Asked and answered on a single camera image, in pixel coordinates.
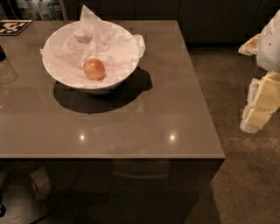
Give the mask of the white robot base below table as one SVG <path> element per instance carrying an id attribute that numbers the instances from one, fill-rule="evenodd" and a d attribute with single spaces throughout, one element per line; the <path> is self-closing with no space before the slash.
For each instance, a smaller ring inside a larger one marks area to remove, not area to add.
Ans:
<path id="1" fill-rule="evenodd" d="M 45 167 L 0 171 L 0 224 L 39 224 L 51 191 Z"/>

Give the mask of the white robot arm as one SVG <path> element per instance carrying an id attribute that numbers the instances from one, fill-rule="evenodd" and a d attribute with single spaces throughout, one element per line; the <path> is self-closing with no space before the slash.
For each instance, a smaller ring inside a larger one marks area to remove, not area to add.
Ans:
<path id="1" fill-rule="evenodd" d="M 280 108 L 280 10 L 238 53 L 255 55 L 256 64 L 267 72 L 260 80 L 252 79 L 241 116 L 240 129 L 254 134 Z"/>

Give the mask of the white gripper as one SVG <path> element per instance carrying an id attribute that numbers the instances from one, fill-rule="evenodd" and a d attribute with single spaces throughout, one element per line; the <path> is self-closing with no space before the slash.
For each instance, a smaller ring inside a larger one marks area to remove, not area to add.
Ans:
<path id="1" fill-rule="evenodd" d="M 260 80 L 253 78 L 248 87 L 247 105 L 240 129 L 249 134 L 261 130 L 280 108 L 280 73 L 267 72 Z"/>

